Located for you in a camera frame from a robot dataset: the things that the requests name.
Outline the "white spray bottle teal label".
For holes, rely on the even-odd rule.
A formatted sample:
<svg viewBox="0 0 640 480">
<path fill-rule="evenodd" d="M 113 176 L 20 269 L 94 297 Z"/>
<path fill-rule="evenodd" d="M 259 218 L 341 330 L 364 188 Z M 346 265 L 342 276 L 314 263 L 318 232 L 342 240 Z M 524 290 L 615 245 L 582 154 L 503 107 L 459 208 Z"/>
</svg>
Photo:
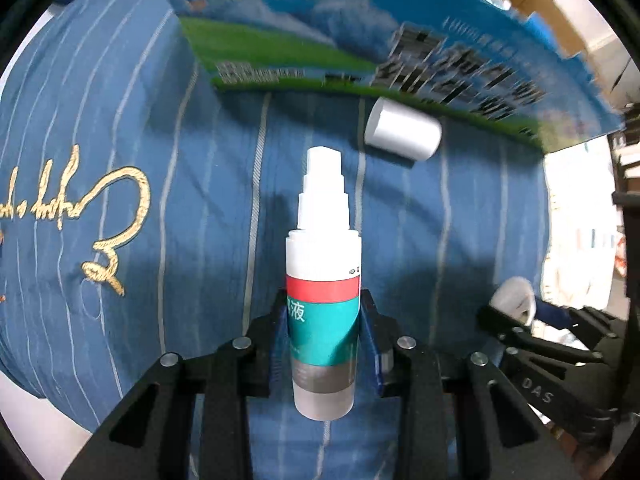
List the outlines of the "white spray bottle teal label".
<svg viewBox="0 0 640 480">
<path fill-rule="evenodd" d="M 342 155 L 310 148 L 296 228 L 285 239 L 285 289 L 294 403 L 317 422 L 342 418 L 355 402 L 361 257 Z"/>
</svg>

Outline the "white cylindrical cap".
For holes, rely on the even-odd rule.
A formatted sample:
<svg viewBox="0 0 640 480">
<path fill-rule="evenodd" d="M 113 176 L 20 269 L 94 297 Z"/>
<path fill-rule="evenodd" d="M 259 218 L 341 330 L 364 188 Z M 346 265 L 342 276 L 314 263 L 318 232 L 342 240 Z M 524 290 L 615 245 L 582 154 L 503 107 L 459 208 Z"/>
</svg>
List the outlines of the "white cylindrical cap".
<svg viewBox="0 0 640 480">
<path fill-rule="evenodd" d="M 442 140 L 434 117 L 390 99 L 377 99 L 364 128 L 364 143 L 413 162 L 431 158 Z"/>
</svg>

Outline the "blue striped bedsheet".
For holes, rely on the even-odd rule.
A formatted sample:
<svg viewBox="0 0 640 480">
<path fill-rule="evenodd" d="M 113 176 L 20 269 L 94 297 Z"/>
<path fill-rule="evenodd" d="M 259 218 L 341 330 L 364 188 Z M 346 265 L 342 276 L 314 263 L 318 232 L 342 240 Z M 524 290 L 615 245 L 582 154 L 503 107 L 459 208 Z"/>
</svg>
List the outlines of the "blue striped bedsheet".
<svg viewBox="0 0 640 480">
<path fill-rule="evenodd" d="M 342 154 L 362 284 L 410 335 L 464 356 L 507 278 L 538 284 L 541 156 L 445 119 L 435 155 L 367 148 L 372 101 L 218 93 L 167 0 L 76 0 L 1 97 L 1 369 L 95 430 L 167 351 L 204 356 L 284 284 L 306 154 Z"/>
</svg>

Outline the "cardboard box blue printed exterior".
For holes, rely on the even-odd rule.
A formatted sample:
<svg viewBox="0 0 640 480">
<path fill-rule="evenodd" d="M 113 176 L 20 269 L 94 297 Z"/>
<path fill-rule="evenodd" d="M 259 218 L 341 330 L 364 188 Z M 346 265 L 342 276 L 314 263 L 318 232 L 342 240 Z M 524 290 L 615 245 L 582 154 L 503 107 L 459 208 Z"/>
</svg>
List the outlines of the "cardboard box blue printed exterior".
<svg viewBox="0 0 640 480">
<path fill-rule="evenodd" d="M 553 0 L 168 0 L 217 88 L 449 112 L 552 153 L 622 130 Z"/>
</svg>

